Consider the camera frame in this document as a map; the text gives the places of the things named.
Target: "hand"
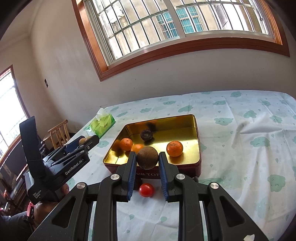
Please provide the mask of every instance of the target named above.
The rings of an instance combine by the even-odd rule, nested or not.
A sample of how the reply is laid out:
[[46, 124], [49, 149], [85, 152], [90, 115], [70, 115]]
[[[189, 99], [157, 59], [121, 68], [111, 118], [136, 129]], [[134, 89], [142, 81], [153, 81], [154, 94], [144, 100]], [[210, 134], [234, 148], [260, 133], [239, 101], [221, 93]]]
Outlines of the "hand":
[[[64, 196], [69, 193], [68, 184], [64, 184], [61, 187], [61, 192]], [[46, 218], [46, 216], [55, 208], [58, 202], [47, 202], [40, 201], [34, 207], [34, 229], [38, 227], [39, 224]]]

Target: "tablecloth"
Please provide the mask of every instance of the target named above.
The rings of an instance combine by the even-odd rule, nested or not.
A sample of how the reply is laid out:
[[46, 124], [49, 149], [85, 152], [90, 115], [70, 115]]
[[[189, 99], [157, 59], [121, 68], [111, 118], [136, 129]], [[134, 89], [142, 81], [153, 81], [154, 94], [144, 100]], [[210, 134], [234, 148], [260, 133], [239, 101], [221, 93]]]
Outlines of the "tablecloth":
[[[102, 160], [126, 124], [194, 114], [202, 151], [200, 183], [222, 185], [270, 241], [288, 227], [296, 212], [296, 100], [288, 94], [210, 91], [105, 110], [116, 123], [90, 150], [90, 162], [69, 180], [70, 188], [110, 175]], [[83, 128], [70, 141], [80, 135], [87, 135]], [[117, 204], [118, 240], [177, 240], [178, 203], [165, 202], [160, 180], [143, 181], [155, 187], [155, 195], [144, 198], [134, 191], [129, 203]]]

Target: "red tomato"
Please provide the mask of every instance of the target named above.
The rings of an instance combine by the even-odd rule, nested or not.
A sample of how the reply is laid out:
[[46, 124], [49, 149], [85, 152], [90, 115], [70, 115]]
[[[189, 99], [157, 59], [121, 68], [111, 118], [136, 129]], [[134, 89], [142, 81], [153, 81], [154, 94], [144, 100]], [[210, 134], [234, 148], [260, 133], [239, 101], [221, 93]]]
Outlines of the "red tomato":
[[154, 194], [154, 187], [149, 183], [143, 183], [139, 188], [139, 194], [143, 197], [152, 197]]

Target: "dark sleeve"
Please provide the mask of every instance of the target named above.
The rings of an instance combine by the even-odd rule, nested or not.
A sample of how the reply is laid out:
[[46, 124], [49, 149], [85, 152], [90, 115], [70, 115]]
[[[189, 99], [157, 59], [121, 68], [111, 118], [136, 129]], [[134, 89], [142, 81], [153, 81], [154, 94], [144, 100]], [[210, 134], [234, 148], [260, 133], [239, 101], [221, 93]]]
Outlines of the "dark sleeve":
[[27, 241], [32, 234], [30, 225], [22, 217], [26, 212], [12, 217], [0, 216], [0, 235], [3, 241]]

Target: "chair backrest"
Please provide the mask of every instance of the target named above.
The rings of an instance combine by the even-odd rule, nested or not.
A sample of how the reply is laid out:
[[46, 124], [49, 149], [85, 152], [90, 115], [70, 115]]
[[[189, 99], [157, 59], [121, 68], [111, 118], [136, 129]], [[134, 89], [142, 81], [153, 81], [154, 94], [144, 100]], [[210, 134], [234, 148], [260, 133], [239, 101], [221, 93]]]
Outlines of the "chair backrest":
[[61, 122], [60, 124], [56, 125], [54, 128], [48, 131], [48, 133], [50, 133], [54, 149], [57, 149], [59, 146], [64, 146], [67, 143], [67, 141], [70, 140], [69, 132], [66, 125], [67, 123], [68, 120], [64, 120], [63, 122]]

